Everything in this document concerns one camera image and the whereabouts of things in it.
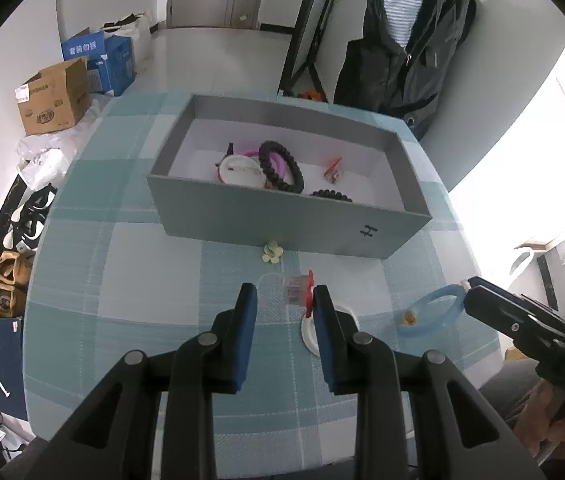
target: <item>silver screw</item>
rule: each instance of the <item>silver screw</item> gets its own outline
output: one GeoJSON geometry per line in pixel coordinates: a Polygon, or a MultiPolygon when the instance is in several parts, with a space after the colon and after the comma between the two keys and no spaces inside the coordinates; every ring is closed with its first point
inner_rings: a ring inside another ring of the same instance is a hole
{"type": "Polygon", "coordinates": [[[130,365],[137,365],[142,362],[145,356],[142,354],[140,350],[132,350],[131,352],[127,352],[124,356],[124,361],[130,365]]]}
{"type": "Polygon", "coordinates": [[[203,332],[198,336],[198,343],[200,343],[202,346],[215,345],[217,341],[218,336],[213,332],[203,332]]]}
{"type": "Polygon", "coordinates": [[[444,355],[439,350],[429,350],[427,352],[427,359],[429,362],[432,362],[435,365],[441,365],[446,359],[446,355],[444,355]]]}
{"type": "Polygon", "coordinates": [[[371,334],[367,334],[366,332],[356,332],[353,335],[353,342],[356,345],[368,345],[373,341],[373,336],[371,334]]]}

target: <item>tablecloth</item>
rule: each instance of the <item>tablecloth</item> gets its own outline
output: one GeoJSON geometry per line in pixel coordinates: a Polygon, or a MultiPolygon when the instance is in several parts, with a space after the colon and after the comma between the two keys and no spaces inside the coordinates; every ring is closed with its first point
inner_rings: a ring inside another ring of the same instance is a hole
{"type": "MultiPolygon", "coordinates": [[[[282,304],[279,276],[315,273],[361,329],[391,348],[445,352],[474,383],[501,366],[495,330],[462,314],[421,338],[398,337],[395,311],[477,273],[449,197],[403,121],[362,110],[277,96],[397,132],[433,219],[388,260],[286,251],[282,264],[262,248],[168,237],[146,174],[184,105],[185,92],[112,100],[94,125],[54,201],[38,247],[24,324],[24,380],[34,432],[49,439],[130,349],[178,348],[234,306],[243,282],[259,284],[248,374],[236,396],[214,396],[221,478],[276,474],[353,455],[355,396],[335,397],[320,361],[300,335],[299,308],[282,304]]],[[[154,469],[158,470],[165,399],[154,469]]]]}

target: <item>human hand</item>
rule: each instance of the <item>human hand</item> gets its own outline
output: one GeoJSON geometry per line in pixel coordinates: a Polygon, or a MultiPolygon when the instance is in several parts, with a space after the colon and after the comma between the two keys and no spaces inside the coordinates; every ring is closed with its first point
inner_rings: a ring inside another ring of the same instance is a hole
{"type": "Polygon", "coordinates": [[[555,415],[551,413],[555,409],[551,404],[556,395],[559,395],[557,388],[542,381],[529,397],[513,430],[533,456],[538,454],[540,443],[549,440],[560,443],[551,458],[565,458],[565,418],[551,424],[555,415]]]}

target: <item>brown cardboard box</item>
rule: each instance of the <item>brown cardboard box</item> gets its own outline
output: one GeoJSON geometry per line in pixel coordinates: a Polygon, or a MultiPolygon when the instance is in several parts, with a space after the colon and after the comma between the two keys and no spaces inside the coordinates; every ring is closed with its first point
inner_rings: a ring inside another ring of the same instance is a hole
{"type": "Polygon", "coordinates": [[[86,59],[71,59],[43,68],[16,89],[16,100],[27,135],[76,126],[90,103],[86,59]]]}

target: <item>brown shoe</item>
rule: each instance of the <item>brown shoe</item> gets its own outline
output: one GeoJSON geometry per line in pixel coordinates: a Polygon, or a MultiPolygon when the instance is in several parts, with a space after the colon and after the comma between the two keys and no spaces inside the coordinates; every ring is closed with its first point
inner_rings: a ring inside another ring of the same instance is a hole
{"type": "Polygon", "coordinates": [[[24,314],[27,298],[22,290],[13,285],[0,283],[0,317],[20,317],[24,314]]]}
{"type": "Polygon", "coordinates": [[[32,263],[15,251],[3,251],[0,255],[0,283],[26,287],[32,275],[32,263]]]}

